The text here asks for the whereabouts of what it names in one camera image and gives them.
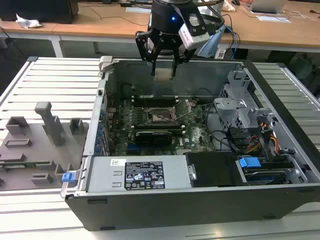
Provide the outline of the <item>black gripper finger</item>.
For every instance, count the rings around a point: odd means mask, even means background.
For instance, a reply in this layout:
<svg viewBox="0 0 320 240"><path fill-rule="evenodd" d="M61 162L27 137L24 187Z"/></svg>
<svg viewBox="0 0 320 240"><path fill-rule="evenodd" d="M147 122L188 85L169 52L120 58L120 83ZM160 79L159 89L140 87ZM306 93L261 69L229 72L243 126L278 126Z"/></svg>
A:
<svg viewBox="0 0 320 240"><path fill-rule="evenodd" d="M148 30L148 31L137 31L135 33L135 42L143 61L152 63L151 75L155 75L156 61L160 54L160 48L158 47L159 42L159 31Z"/></svg>
<svg viewBox="0 0 320 240"><path fill-rule="evenodd" d="M182 40L180 38L173 38L172 39L172 51L173 51L173 63L172 63L172 77L176 76L177 66L182 63L188 63L194 53L196 52L196 49L185 49L184 52L180 53L179 47L183 44Z"/></svg>

